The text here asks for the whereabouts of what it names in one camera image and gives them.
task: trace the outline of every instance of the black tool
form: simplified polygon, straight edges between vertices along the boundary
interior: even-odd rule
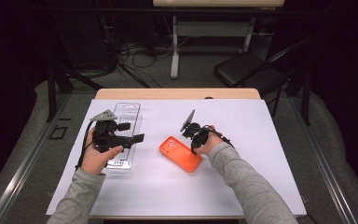
[[[99,149],[100,152],[105,152],[112,147],[123,146],[124,148],[131,148],[133,144],[140,143],[144,141],[145,134],[137,134],[132,137],[128,136],[118,136],[116,132],[127,131],[131,128],[130,123],[120,123],[115,122],[117,117],[110,110],[105,110],[103,113],[96,115],[94,118],[90,119],[89,126],[87,127],[85,137],[83,140],[82,152],[77,163],[76,169],[81,166],[83,161],[84,152],[88,146],[85,146],[87,134],[89,133],[90,126],[93,121],[97,121],[95,124],[95,130],[92,136],[92,142],[95,143],[96,149]]]
[[[232,145],[230,143],[230,141],[227,138],[225,138],[225,136],[223,136],[221,133],[218,133],[210,125],[205,125],[201,128],[201,126],[198,123],[191,122],[195,112],[196,112],[196,110],[194,110],[194,109],[191,111],[190,115],[188,116],[187,120],[185,121],[185,123],[183,124],[183,126],[180,130],[183,137],[185,137],[185,138],[189,137],[192,140],[190,148],[191,148],[191,152],[193,152],[193,154],[197,155],[197,153],[194,151],[194,148],[202,147],[202,145],[204,145],[208,141],[209,133],[217,134],[219,137],[221,137],[223,139],[223,141]]]

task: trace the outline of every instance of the metal rail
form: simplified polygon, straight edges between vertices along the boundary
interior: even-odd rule
[[[342,223],[344,224],[356,224],[356,219],[350,209],[350,206],[347,203],[347,200],[339,186],[336,178],[333,175],[333,172],[330,169],[330,166],[322,152],[321,147],[318,144],[316,136],[313,133],[313,130],[308,126],[301,117],[300,114],[300,102],[296,97],[289,97],[289,102],[292,108],[294,109],[295,115],[298,119],[298,123],[301,126],[303,133],[306,135],[307,141],[310,145],[310,149],[313,153],[313,158],[315,159],[316,164],[321,172],[324,183],[327,186],[327,189],[333,199],[333,202],[337,208],[339,215],[341,216]]]
[[[14,174],[10,183],[7,185],[7,188],[0,199],[0,223],[2,223],[11,208],[12,204],[15,202],[17,196],[19,195],[22,187],[25,184],[29,174],[32,172],[34,165],[36,164],[37,158],[42,152],[42,146],[45,140],[48,138],[48,134],[55,127],[55,123],[57,122],[60,114],[63,109],[69,102],[70,94],[64,94],[58,104],[58,113],[52,119],[50,123],[46,123],[42,132],[39,134],[34,148],[25,156],[22,161],[19,169],[16,174]]]

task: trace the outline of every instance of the dark background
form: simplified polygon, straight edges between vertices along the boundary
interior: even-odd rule
[[[86,0],[75,2],[92,5]],[[137,4],[151,7],[151,3],[151,0],[132,0],[126,1],[126,7]],[[347,161],[358,175],[358,1],[286,0],[284,8],[312,10],[331,6],[339,12],[339,17],[314,65],[311,89],[324,99],[336,119]],[[0,171],[32,112],[34,87],[47,79],[52,60],[77,69],[101,70],[111,65],[112,55],[109,46],[103,43],[105,36],[98,18],[55,18],[55,29],[61,31],[61,36],[56,35],[48,22],[37,18],[22,11],[20,1],[0,1]],[[314,34],[325,24],[323,20],[279,20],[269,53],[294,43],[301,36]],[[155,18],[137,21],[134,16],[122,21],[128,35],[149,47],[155,41],[153,25],[158,29]],[[74,32],[79,32],[75,40]],[[96,46],[100,53],[89,57],[82,46]]]

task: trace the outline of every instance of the wooden table edge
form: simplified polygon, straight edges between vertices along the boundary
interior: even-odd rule
[[[133,88],[133,89],[100,89],[95,95],[98,100],[181,100],[181,99],[255,99],[260,100],[260,94],[252,88]]]

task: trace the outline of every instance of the tabletop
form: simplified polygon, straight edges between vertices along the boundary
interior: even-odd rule
[[[253,89],[102,89],[91,102],[47,215],[68,189],[89,118],[116,104],[141,105],[140,133],[129,170],[104,169],[106,179],[90,217],[102,219],[243,218],[238,200],[208,159],[189,173],[159,150],[173,136],[185,145],[180,128],[192,109],[193,121],[213,124],[229,136],[245,158],[281,194],[295,216],[306,215],[266,103]]]

